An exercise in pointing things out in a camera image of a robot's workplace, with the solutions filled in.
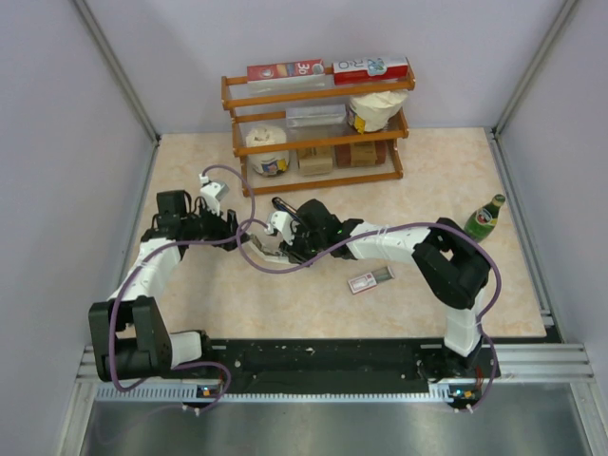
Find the blue black stapler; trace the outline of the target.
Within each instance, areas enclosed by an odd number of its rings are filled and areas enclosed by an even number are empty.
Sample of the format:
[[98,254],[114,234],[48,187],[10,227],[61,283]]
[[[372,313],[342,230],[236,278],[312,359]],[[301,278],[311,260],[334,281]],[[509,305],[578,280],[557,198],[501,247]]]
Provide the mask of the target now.
[[300,221],[300,218],[292,205],[287,203],[280,197],[273,197],[271,203],[277,211],[288,213],[294,220]]

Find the silver staple strip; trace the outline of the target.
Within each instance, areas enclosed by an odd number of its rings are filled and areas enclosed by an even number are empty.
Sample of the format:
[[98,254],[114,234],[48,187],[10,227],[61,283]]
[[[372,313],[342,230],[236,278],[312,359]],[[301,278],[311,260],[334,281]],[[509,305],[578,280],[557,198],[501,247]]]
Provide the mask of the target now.
[[395,275],[390,266],[385,266],[371,272],[376,283],[382,283],[395,279]]

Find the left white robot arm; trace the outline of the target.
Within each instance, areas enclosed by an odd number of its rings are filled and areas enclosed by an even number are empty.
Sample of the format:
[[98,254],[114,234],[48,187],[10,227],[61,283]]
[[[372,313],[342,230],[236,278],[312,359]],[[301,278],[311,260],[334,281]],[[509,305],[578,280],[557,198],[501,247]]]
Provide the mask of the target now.
[[205,241],[226,251],[237,247],[238,220],[224,216],[220,201],[225,183],[203,185],[196,199],[184,190],[160,192],[157,213],[142,235],[136,261],[123,284],[88,312],[93,353],[101,380],[164,377],[184,365],[193,375],[209,374],[216,363],[201,330],[169,332],[158,301],[191,241]]

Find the small staple box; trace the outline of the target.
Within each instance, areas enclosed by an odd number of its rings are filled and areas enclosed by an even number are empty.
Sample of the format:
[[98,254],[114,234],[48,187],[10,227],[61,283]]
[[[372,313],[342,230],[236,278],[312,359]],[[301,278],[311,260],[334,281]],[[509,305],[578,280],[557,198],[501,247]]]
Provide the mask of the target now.
[[357,295],[375,288],[378,285],[378,282],[373,273],[366,273],[350,279],[348,285],[351,293]]

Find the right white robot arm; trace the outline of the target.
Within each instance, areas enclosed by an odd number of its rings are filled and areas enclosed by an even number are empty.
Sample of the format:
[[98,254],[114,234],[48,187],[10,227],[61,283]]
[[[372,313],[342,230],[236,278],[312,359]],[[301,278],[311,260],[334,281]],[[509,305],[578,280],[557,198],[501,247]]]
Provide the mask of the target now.
[[269,218],[283,240],[279,251],[293,264],[322,253],[345,260],[384,259],[415,265],[433,295],[447,306],[443,361],[457,376],[473,370],[482,346],[479,313],[491,263],[479,245],[449,218],[396,229],[340,220],[318,199],[295,209],[279,197]]

